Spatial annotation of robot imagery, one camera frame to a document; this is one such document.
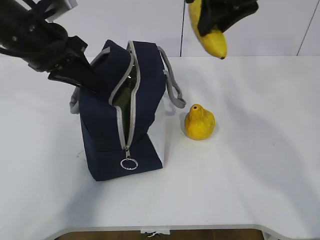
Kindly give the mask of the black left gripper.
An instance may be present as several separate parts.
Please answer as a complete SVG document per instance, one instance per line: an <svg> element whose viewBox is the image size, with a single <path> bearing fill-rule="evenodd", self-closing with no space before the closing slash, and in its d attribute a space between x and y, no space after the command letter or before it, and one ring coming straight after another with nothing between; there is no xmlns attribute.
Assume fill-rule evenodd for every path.
<svg viewBox="0 0 320 240"><path fill-rule="evenodd" d="M57 23L33 24L26 32L24 60L37 72L48 72L51 81L83 87L92 92L104 88L104 80L85 59L88 44L77 35L68 36Z"/></svg>

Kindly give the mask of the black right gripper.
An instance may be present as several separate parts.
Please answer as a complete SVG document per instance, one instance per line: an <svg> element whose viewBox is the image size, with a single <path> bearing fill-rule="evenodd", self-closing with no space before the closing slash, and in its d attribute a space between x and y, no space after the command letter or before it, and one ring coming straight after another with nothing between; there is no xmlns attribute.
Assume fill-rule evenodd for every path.
<svg viewBox="0 0 320 240"><path fill-rule="evenodd" d="M216 24L224 33L257 10L257 0L202 0L197 24L199 35L207 35Z"/></svg>

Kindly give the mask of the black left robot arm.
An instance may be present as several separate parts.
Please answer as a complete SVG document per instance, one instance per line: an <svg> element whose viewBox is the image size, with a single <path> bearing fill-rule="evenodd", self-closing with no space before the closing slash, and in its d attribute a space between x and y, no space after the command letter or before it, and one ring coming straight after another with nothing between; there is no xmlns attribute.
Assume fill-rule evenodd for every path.
<svg viewBox="0 0 320 240"><path fill-rule="evenodd" d="M48 79L98 92L103 79L85 56L88 47L78 36L54 22L75 8L75 0L26 0L26 9L16 0L0 2L0 53L27 62Z"/></svg>

